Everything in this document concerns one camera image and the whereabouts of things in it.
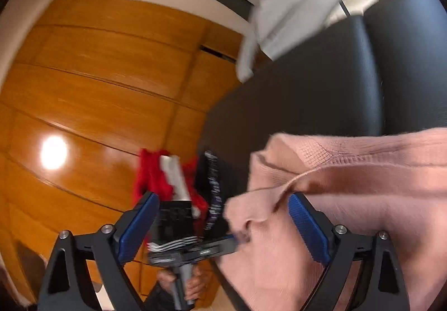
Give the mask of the person's left hand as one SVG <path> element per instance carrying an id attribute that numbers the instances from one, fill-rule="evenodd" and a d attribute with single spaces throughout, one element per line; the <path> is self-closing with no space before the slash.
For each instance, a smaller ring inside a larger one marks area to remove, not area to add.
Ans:
<path id="1" fill-rule="evenodd" d="M 176 276 L 166 269 L 162 269 L 157 275 L 158 283 L 168 293 L 172 294 L 171 285 Z M 197 300 L 208 283 L 208 276 L 204 274 L 198 265 L 192 268 L 192 277 L 184 285 L 184 296 L 186 300 Z"/>

